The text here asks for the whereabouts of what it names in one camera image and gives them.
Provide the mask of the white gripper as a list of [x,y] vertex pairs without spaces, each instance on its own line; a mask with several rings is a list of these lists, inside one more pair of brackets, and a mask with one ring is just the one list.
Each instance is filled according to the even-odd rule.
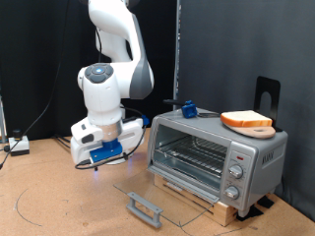
[[89,160],[91,163],[121,157],[137,144],[141,144],[143,120],[135,118],[123,123],[118,121],[107,126],[92,124],[88,118],[71,127],[71,153],[76,164]]

